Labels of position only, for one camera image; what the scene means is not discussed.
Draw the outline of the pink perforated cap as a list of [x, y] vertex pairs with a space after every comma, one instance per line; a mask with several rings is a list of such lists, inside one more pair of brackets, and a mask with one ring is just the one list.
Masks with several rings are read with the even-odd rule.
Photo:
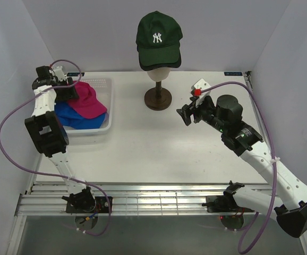
[[79, 81], [75, 86], [78, 99], [69, 99], [67, 104], [79, 115], [86, 119], [93, 119], [107, 113], [107, 108], [97, 99], [94, 88], [88, 83]]

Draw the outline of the black cap gold logo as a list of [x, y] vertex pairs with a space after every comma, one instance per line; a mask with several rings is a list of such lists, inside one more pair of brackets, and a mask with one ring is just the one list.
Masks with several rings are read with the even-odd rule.
[[161, 64], [154, 64], [154, 65], [149, 65], [149, 66], [144, 66], [141, 62], [139, 62], [139, 65], [141, 67], [142, 70], [144, 71], [151, 71], [151, 70], [155, 70], [155, 69], [158, 69], [158, 68], [179, 68], [182, 64], [182, 58], [181, 58], [181, 55], [179, 56], [177, 62], [175, 63], [161, 63]]

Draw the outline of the green NY baseball cap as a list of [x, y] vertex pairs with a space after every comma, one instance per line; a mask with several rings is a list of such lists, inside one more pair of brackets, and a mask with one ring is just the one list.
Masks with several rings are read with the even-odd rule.
[[137, 29], [139, 62], [144, 66], [177, 62], [182, 38], [182, 29], [174, 18], [159, 11], [148, 13]]

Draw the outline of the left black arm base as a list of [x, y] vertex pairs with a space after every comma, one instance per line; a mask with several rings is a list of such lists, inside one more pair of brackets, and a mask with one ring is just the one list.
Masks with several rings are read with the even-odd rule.
[[75, 209], [71, 204], [67, 202], [65, 212], [69, 214], [88, 214], [88, 213], [95, 213], [98, 211], [99, 213], [108, 213], [109, 208], [112, 208], [113, 205], [113, 197], [108, 196], [107, 200], [105, 197], [102, 196], [96, 196], [95, 201], [96, 205], [94, 209], [88, 209], [88, 210], [83, 210], [83, 209]]

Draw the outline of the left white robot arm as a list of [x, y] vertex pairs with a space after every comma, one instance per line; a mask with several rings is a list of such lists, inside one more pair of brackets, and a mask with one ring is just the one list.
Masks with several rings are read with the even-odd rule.
[[40, 66], [36, 72], [38, 77], [32, 83], [32, 89], [38, 97], [31, 117], [24, 121], [25, 126], [37, 151], [49, 158], [64, 180], [69, 196], [62, 199], [75, 210], [91, 212], [96, 207], [96, 199], [90, 187], [75, 181], [78, 177], [69, 165], [66, 150], [69, 138], [55, 114], [56, 103], [78, 99], [79, 95], [72, 78], [65, 76], [61, 66]]

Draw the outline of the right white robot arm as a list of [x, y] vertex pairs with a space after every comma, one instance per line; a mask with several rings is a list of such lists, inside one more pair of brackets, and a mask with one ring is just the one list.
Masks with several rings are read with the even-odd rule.
[[214, 103], [210, 96], [192, 97], [191, 103], [177, 109], [185, 125], [204, 121], [221, 133], [223, 144], [252, 166], [272, 185], [276, 197], [249, 189], [243, 183], [229, 186], [207, 207], [236, 211], [239, 207], [257, 211], [275, 220], [288, 235], [298, 238], [307, 231], [307, 185], [300, 181], [271, 150], [262, 136], [242, 120], [243, 107], [236, 97], [223, 95]]

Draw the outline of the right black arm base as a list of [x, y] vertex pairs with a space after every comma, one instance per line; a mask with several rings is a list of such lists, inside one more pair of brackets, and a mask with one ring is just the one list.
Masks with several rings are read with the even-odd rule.
[[206, 201], [201, 206], [206, 207], [209, 213], [232, 213], [238, 210], [234, 199], [224, 195], [206, 196]]

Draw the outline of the blue perforated cap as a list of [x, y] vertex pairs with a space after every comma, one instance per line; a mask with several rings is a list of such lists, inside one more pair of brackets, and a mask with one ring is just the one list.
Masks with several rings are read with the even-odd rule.
[[55, 105], [55, 114], [63, 126], [76, 130], [99, 129], [107, 117], [107, 113], [103, 113], [92, 119], [84, 118], [65, 102]]

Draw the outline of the wooden mannequin head stand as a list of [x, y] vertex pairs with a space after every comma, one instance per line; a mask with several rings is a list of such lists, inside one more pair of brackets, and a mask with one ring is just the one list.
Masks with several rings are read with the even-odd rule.
[[153, 111], [163, 111], [172, 103], [172, 94], [162, 87], [162, 81], [169, 76], [170, 71], [170, 67], [160, 67], [147, 71], [147, 75], [156, 85], [145, 93], [144, 103]]

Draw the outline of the aluminium frame rails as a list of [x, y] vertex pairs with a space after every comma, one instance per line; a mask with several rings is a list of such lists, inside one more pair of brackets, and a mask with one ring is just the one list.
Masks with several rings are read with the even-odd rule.
[[77, 137], [68, 147], [69, 165], [92, 184], [97, 196], [113, 197], [113, 216], [205, 215], [206, 196], [219, 195], [229, 181], [271, 196], [271, 185], [248, 163], [228, 150], [218, 131], [205, 123], [186, 126], [176, 109], [189, 102], [199, 79], [211, 86], [213, 99], [235, 96], [243, 119], [262, 132], [257, 109], [242, 72], [174, 71], [166, 85], [172, 104], [161, 112], [144, 105], [152, 87], [144, 72], [86, 72], [113, 79], [112, 123], [107, 133]]

